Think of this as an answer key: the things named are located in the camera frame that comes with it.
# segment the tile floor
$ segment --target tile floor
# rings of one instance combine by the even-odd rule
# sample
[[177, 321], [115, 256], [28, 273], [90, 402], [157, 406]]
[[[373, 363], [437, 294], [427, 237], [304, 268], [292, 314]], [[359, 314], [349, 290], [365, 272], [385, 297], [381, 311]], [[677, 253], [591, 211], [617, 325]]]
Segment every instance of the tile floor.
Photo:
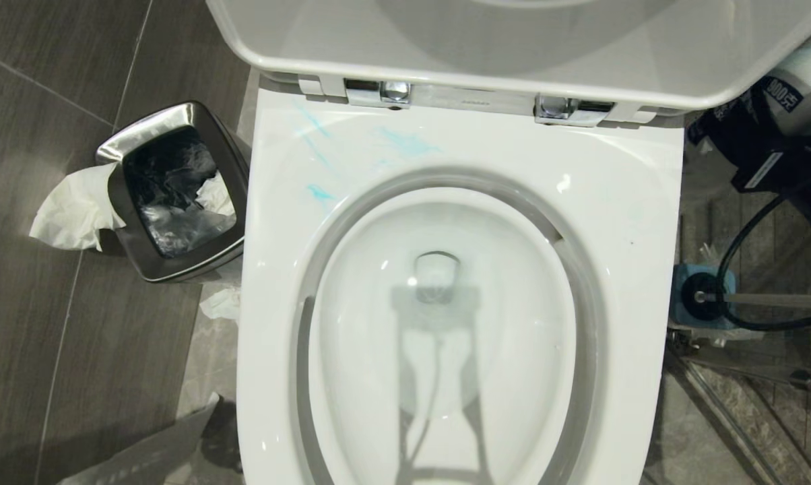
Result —
[[640, 485], [756, 484], [684, 384], [683, 378], [664, 372]]
[[0, 0], [0, 483], [51, 485], [174, 420], [199, 288], [27, 237], [123, 123], [199, 99], [234, 128], [248, 65], [203, 0]]

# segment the tissue paper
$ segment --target tissue paper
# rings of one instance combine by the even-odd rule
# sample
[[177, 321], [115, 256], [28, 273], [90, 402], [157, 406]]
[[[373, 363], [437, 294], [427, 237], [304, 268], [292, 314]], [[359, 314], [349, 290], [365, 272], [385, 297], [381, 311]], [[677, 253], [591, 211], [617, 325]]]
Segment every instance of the tissue paper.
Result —
[[196, 192], [196, 202], [201, 203], [206, 211], [217, 212], [224, 216], [235, 215], [235, 206], [229, 197], [229, 189], [223, 181], [223, 174], [220, 170], [214, 177], [205, 181], [202, 187]]
[[107, 182], [117, 163], [67, 175], [43, 201], [29, 236], [58, 249], [100, 248], [98, 230], [125, 227], [109, 200]]
[[209, 319], [235, 320], [241, 315], [241, 288], [225, 288], [199, 303], [199, 309]]

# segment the stainless steel trash can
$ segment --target stainless steel trash can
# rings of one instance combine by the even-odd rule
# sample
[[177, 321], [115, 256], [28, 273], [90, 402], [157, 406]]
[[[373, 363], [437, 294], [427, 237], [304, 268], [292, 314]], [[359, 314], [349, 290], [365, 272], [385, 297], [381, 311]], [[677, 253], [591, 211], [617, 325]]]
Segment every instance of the stainless steel trash can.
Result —
[[[208, 108], [189, 101], [157, 111], [105, 141], [96, 158], [118, 162], [108, 193], [127, 225], [116, 234], [144, 280], [240, 278], [249, 148]], [[215, 177], [233, 215], [196, 202], [196, 192]]]

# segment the toilet lid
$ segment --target toilet lid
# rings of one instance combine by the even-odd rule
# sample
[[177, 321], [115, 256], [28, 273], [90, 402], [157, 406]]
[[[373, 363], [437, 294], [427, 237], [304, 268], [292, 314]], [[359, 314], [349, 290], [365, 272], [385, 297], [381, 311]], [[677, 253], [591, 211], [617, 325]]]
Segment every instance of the toilet lid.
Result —
[[541, 479], [575, 366], [573, 295], [551, 238], [461, 188], [410, 191], [360, 218], [311, 321], [301, 426], [315, 430], [326, 479]]
[[811, 34], [811, 0], [208, 5], [249, 64], [340, 89], [343, 78], [397, 80], [689, 110], [739, 95]]

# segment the toilet bowl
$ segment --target toilet bowl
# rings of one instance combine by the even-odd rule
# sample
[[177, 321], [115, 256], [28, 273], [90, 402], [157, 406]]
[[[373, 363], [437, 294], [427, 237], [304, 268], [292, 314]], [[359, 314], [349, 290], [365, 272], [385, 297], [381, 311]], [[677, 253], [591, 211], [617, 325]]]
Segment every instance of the toilet bowl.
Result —
[[237, 420], [249, 485], [633, 485], [682, 126], [811, 0], [207, 0], [263, 72]]
[[639, 481], [680, 127], [392, 117], [268, 89], [258, 113], [248, 483]]

